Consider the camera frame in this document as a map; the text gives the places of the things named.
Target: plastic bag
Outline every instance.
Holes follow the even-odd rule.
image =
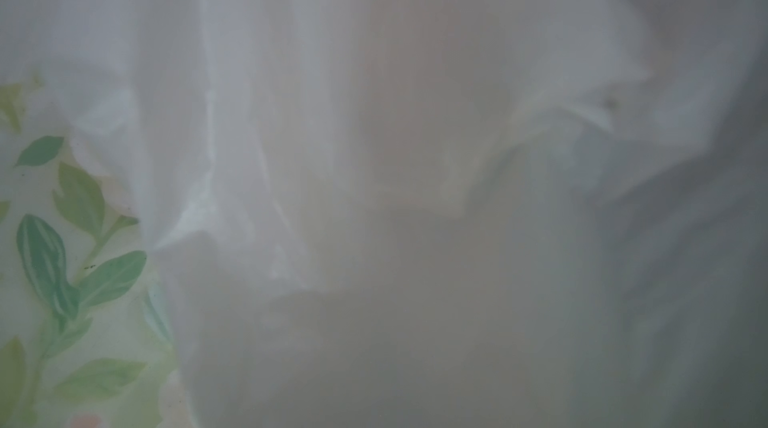
[[[185,426],[139,221],[39,72],[54,4],[0,0],[0,426]]]
[[[657,1],[57,0],[44,76],[134,198],[200,424],[646,420],[569,187],[705,151],[768,20]]]

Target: translucent plastic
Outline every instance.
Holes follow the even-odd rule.
[[[673,426],[585,196],[711,147],[768,0],[53,7],[43,75],[133,198],[202,427]]]

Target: floral pattern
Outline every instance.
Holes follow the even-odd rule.
[[[191,426],[158,401],[183,389],[139,220],[65,126],[39,132],[46,108],[27,96],[41,90],[0,86],[0,428]]]

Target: green stem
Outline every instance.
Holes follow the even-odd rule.
[[[30,426],[36,423],[37,414],[34,412],[34,404],[37,401],[38,390],[40,388],[40,380],[43,376],[43,368],[45,366],[45,358],[40,356],[37,363],[34,364],[32,370],[32,381],[30,382],[27,393],[24,395],[22,403],[19,404],[19,420],[22,424]]]
[[[120,218],[118,217],[117,220],[112,224],[112,226],[107,230],[106,233],[104,233],[101,237],[99,237],[98,240],[96,240],[96,245],[94,245],[93,249],[91,250],[91,253],[88,253],[88,256],[85,257],[85,261],[83,262],[82,268],[78,271],[78,273],[75,275],[77,278],[79,278],[83,271],[88,269],[89,266],[91,266],[91,261],[96,259],[98,257],[98,254],[101,253],[101,250],[104,249],[104,246],[107,244],[107,242],[112,238],[112,235],[117,233],[118,230],[120,230],[122,226],[120,225]]]

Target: green leaf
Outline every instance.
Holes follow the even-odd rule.
[[[74,323],[66,324],[64,330],[59,332],[58,322],[51,320],[54,336],[51,339],[51,343],[45,349],[44,356],[46,358],[53,358],[75,344],[88,333],[88,328],[91,327],[92,322],[93,318],[83,318]]]
[[[125,229],[129,226],[133,226],[139,223],[139,219],[135,219],[132,216],[120,215],[114,223],[114,231]]]
[[[0,426],[5,426],[22,397],[26,374],[24,346],[18,337],[13,337],[0,348]]]
[[[104,223],[104,196],[98,183],[83,170],[66,163],[58,166],[58,183],[62,194],[53,193],[58,212],[72,225],[98,239]]]
[[[10,202],[0,202],[0,222],[2,222],[5,216],[8,214],[9,208],[11,208]]]
[[[16,247],[24,273],[38,297],[54,313],[78,317],[80,294],[67,280],[67,255],[62,237],[34,215],[24,215],[16,231]]]
[[[38,424],[38,414],[31,406],[24,408],[18,418],[24,426],[34,426]]]
[[[80,322],[81,321],[78,318],[78,320],[76,320],[74,323],[80,323]],[[40,335],[38,338],[39,350],[43,357],[47,356],[48,350],[51,348],[53,343],[59,337],[61,337],[69,327],[70,327],[70,321],[67,318],[64,318],[61,315],[56,313],[51,313],[51,318],[48,318],[47,320],[43,321],[43,324],[40,330]]]
[[[16,166],[40,166],[53,160],[64,143],[63,136],[42,136],[18,156]]]
[[[111,428],[155,428],[163,421],[158,409],[160,388],[177,368],[176,356],[168,352],[157,363],[147,366],[141,378],[127,390],[110,420]]]
[[[22,87],[22,84],[0,85],[0,121],[10,125],[16,133],[22,132]]]
[[[80,404],[108,400],[132,383],[147,366],[145,363],[114,358],[89,361],[54,386],[54,395]]]
[[[134,286],[146,262],[147,254],[143,251],[106,260],[78,285],[82,306],[93,307],[120,298]]]
[[[141,311],[144,313],[144,321],[149,328],[166,344],[172,345],[173,338],[168,329],[168,317],[165,314],[165,298],[159,284],[155,284],[147,289],[141,304]]]

